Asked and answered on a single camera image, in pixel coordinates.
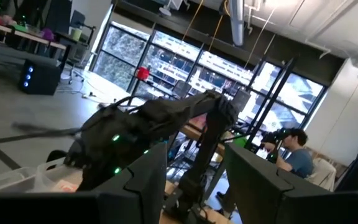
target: plastic container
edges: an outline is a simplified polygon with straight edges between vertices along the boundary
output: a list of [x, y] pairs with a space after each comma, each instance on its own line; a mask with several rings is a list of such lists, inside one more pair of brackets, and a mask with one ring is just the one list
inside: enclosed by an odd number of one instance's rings
[[21, 168], [0, 175], [0, 192], [60, 192], [62, 180], [72, 185], [82, 181], [82, 170], [63, 165], [64, 158], [41, 164], [38, 168]]

